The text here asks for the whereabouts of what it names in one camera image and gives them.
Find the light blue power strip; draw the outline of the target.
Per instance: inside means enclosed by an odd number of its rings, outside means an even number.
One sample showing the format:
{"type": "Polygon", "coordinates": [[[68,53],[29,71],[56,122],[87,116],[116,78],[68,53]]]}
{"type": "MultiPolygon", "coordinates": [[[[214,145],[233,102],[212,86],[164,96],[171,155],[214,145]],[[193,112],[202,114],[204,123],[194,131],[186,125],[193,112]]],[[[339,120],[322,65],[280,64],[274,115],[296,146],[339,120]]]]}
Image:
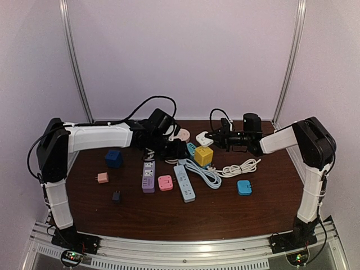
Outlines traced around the light blue power strip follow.
{"type": "Polygon", "coordinates": [[[173,167],[173,171],[184,203],[196,200],[196,192],[192,183],[193,177],[202,179],[212,190],[217,190],[222,185],[222,179],[217,173],[196,165],[191,159],[179,159],[173,167]]]}

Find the dark navy plug charger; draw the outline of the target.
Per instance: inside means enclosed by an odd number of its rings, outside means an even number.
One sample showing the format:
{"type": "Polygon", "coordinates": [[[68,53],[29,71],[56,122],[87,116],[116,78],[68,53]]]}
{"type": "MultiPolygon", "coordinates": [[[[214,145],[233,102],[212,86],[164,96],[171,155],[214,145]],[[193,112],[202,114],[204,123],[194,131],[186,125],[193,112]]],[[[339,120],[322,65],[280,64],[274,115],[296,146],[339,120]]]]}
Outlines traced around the dark navy plug charger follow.
{"type": "Polygon", "coordinates": [[[121,193],[119,191],[115,191],[112,194],[112,202],[119,204],[121,202],[121,193]]]}

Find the white square socket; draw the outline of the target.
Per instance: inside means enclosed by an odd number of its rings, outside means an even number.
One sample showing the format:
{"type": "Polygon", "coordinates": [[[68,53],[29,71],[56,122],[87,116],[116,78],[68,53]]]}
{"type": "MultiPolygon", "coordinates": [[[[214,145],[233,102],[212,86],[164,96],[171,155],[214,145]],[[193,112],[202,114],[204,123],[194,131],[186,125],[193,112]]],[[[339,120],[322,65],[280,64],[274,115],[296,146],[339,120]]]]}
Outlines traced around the white square socket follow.
{"type": "Polygon", "coordinates": [[[201,147],[209,147],[214,143],[212,139],[206,137],[208,133],[208,131],[203,131],[196,136],[196,141],[200,144],[201,147]]]}

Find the pink square plug adapter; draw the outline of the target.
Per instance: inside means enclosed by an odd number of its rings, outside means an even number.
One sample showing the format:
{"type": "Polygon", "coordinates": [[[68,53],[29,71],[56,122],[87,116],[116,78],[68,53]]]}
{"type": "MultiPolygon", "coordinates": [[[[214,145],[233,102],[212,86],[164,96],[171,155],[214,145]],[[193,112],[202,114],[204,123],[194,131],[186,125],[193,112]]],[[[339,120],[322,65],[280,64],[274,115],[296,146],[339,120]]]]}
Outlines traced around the pink square plug adapter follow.
{"type": "Polygon", "coordinates": [[[161,175],[157,179],[160,191],[170,191],[173,189],[173,179],[170,175],[161,175]]]}

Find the yellow cube socket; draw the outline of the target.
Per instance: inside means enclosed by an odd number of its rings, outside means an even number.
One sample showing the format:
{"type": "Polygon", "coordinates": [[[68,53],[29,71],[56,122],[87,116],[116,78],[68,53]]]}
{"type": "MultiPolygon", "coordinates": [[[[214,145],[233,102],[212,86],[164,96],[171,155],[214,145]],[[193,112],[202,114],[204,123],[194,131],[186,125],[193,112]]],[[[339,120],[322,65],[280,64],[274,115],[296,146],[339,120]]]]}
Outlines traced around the yellow cube socket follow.
{"type": "Polygon", "coordinates": [[[214,151],[210,147],[199,146],[195,148],[194,161],[204,167],[212,163],[214,151]]]}

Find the round pink power socket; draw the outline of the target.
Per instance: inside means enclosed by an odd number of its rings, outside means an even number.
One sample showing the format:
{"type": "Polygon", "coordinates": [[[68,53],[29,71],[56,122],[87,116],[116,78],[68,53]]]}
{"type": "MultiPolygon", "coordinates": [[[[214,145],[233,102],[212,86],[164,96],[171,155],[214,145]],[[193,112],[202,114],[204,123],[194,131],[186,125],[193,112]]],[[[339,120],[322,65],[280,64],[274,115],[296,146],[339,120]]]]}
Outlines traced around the round pink power socket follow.
{"type": "MultiPolygon", "coordinates": [[[[181,141],[185,141],[186,143],[188,143],[190,141],[190,132],[186,129],[181,128],[177,133],[177,135],[172,134],[168,138],[169,141],[174,141],[175,139],[179,139],[181,141]]],[[[178,161],[177,159],[165,160],[167,164],[176,164],[177,161],[178,161]]]]}

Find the salmon pink plug charger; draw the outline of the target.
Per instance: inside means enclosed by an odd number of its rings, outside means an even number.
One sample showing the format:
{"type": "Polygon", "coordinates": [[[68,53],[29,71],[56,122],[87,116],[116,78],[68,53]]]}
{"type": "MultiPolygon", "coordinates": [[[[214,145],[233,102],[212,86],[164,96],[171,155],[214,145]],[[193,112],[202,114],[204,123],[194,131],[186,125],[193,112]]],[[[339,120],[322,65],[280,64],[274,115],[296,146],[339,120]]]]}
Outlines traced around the salmon pink plug charger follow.
{"type": "Polygon", "coordinates": [[[96,181],[99,184],[109,183],[109,175],[107,172],[104,173],[98,173],[96,177],[96,181]]]}

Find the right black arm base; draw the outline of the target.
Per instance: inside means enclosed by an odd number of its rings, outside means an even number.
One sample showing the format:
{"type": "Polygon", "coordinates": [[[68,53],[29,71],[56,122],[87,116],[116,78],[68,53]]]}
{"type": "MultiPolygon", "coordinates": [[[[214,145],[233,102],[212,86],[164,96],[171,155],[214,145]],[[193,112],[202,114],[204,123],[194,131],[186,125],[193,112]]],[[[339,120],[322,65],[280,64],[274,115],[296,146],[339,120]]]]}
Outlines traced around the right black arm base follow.
{"type": "Polygon", "coordinates": [[[293,267],[305,266],[311,258],[309,246],[317,243],[314,231],[304,236],[299,228],[291,232],[272,233],[268,238],[272,254],[285,253],[287,262],[293,267]]]}

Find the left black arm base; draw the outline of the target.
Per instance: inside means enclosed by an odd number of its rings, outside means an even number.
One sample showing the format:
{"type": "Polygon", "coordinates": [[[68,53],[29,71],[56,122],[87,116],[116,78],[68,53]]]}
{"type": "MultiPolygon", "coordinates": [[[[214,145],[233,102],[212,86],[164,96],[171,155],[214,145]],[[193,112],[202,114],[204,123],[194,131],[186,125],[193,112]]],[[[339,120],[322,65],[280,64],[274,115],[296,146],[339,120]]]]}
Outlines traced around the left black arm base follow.
{"type": "Polygon", "coordinates": [[[65,249],[61,252],[60,262],[65,268],[73,269],[79,266],[87,255],[97,254],[100,238],[79,233],[74,225],[66,229],[55,226],[51,243],[65,249]]]}

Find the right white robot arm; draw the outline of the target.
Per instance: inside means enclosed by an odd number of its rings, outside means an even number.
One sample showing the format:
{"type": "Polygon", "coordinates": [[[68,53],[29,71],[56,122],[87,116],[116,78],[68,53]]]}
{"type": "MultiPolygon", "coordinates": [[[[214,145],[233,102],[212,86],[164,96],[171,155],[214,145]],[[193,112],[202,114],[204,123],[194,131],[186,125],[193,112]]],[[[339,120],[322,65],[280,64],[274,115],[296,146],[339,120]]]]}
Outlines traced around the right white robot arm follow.
{"type": "Polygon", "coordinates": [[[243,115],[243,129],[233,131],[223,118],[221,127],[202,132],[197,141],[201,145],[216,145],[226,151],[232,146],[244,146],[256,157],[297,146],[305,165],[305,184],[297,219],[307,224],[317,218],[317,209],[326,192],[325,181],[336,158],[336,142],[315,117],[296,121],[271,134],[262,131],[262,120],[255,113],[243,115]]]}

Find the blue cube socket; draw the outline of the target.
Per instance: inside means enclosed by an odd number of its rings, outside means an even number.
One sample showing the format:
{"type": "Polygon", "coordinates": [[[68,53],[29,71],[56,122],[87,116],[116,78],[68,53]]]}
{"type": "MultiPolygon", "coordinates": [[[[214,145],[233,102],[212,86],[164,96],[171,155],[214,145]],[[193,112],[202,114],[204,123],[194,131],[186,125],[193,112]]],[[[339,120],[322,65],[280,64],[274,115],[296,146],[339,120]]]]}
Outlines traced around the blue cube socket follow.
{"type": "Polygon", "coordinates": [[[119,168],[123,163],[122,153],[119,150],[109,150],[105,156],[105,163],[109,168],[119,168]]]}

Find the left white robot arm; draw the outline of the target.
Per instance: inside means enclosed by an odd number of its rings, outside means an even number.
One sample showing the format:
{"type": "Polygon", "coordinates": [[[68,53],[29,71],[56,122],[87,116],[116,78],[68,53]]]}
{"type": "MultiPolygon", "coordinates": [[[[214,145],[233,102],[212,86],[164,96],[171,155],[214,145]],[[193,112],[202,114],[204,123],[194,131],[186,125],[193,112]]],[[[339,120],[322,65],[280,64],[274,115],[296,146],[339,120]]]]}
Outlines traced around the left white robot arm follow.
{"type": "Polygon", "coordinates": [[[61,230],[58,236],[60,242],[69,250],[75,250],[81,244],[80,236],[70,229],[74,226],[66,190],[70,155],[133,147],[151,150],[161,160],[184,159],[189,155],[186,142],[170,138],[180,129],[176,120],[160,109],[155,109],[147,119],[142,120],[70,123],[60,118],[51,119],[29,150],[36,154],[39,172],[29,170],[29,173],[44,189],[47,206],[56,227],[61,230]]]}

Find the blue square plug adapter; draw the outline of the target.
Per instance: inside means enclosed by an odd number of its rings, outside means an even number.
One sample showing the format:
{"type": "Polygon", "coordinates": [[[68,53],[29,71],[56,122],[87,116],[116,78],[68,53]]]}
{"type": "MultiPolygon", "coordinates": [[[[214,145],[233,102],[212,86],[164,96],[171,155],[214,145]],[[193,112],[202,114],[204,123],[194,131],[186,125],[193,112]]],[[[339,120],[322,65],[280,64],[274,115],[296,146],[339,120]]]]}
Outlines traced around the blue square plug adapter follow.
{"type": "Polygon", "coordinates": [[[249,196],[252,194],[252,186],[248,180],[237,181],[237,192],[240,196],[249,196]]]}

